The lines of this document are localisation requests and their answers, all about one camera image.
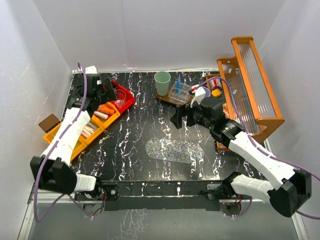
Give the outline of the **clear acrylic toothbrush holder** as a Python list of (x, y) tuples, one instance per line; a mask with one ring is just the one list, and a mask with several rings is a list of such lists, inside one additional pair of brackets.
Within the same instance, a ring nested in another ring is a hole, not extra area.
[(180, 83), (179, 86), (177, 86), (177, 84), (178, 81), (176, 80), (169, 90), (169, 100), (177, 105), (186, 104), (190, 100), (190, 97), (192, 97), (192, 95), (189, 93), (191, 86), (184, 83)]

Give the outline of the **blue toothpaste tube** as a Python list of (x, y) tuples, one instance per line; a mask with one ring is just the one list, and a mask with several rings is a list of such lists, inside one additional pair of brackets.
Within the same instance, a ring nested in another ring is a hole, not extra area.
[(178, 75), (176, 85), (175, 85), (175, 93), (178, 95), (181, 92), (181, 75)]

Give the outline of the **green plastic cup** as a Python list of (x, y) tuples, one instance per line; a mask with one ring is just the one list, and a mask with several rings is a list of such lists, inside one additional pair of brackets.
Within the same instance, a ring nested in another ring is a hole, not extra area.
[(156, 92), (159, 96), (165, 96), (168, 93), (171, 82), (171, 75), (166, 71), (159, 71), (154, 75)]

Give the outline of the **purple plastic cup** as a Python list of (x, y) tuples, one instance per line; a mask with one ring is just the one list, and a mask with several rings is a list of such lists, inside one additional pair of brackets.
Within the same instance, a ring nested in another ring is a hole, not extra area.
[(207, 88), (207, 87), (202, 87), (202, 89), (204, 90), (205, 94), (204, 94), (204, 98), (210, 97), (211, 96), (211, 91)]

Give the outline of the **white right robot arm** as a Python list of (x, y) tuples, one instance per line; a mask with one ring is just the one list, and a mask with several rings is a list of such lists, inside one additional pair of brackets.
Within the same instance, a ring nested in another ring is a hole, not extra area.
[(311, 174), (277, 160), (251, 138), (242, 125), (226, 117), (222, 103), (215, 97), (195, 93), (190, 103), (176, 106), (170, 121), (180, 129), (183, 117), (187, 118), (189, 127), (200, 125), (208, 129), (214, 140), (240, 155), (266, 178), (255, 179), (233, 172), (217, 188), (221, 195), (230, 199), (247, 195), (263, 200), (287, 218), (311, 197)]

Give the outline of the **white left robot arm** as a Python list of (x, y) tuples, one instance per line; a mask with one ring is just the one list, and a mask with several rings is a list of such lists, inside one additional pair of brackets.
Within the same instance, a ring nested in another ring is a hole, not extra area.
[(30, 168), (36, 187), (61, 194), (86, 192), (93, 200), (103, 195), (95, 176), (75, 173), (71, 157), (76, 144), (100, 105), (116, 100), (111, 80), (101, 76), (95, 66), (82, 67), (83, 83), (71, 97), (64, 119), (52, 142), (41, 156), (34, 156)]

